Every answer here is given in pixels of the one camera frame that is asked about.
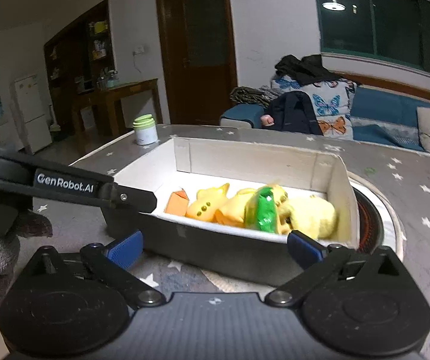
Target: blue gripper pad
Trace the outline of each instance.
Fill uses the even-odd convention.
[[[141,231],[137,231],[121,241],[113,241],[106,249],[106,257],[110,261],[123,269],[128,269],[143,251],[143,235]]]
[[[288,235],[286,244],[288,253],[302,269],[322,261],[327,252],[326,247],[297,230]]]

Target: refrigerator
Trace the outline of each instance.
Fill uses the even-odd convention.
[[[24,144],[28,145],[31,153],[35,153],[52,142],[38,91],[37,76],[15,80],[15,94]]]

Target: orange butterfly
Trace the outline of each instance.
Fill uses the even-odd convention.
[[[321,128],[321,132],[325,135],[327,131],[329,131],[331,128],[333,128],[334,131],[344,134],[346,133],[346,127],[345,127],[345,119],[343,116],[338,117],[336,121],[331,124],[328,122],[325,122],[324,120],[319,120],[318,125]]]

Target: cardboard box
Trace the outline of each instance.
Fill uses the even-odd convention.
[[[190,202],[196,191],[230,183],[227,196],[242,188],[280,184],[288,197],[316,194],[338,213],[332,239],[358,247],[358,208],[346,168],[335,154],[308,149],[214,139],[173,138],[115,176],[120,185],[155,193],[151,214],[103,210],[109,228],[123,237],[137,228],[145,249],[223,275],[278,286],[300,273],[289,257],[286,236],[207,223],[164,213],[173,191],[183,188]]]

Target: sofa armrest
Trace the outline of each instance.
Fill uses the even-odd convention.
[[[258,104],[237,104],[220,116],[220,126],[261,128],[260,116],[265,109]]]

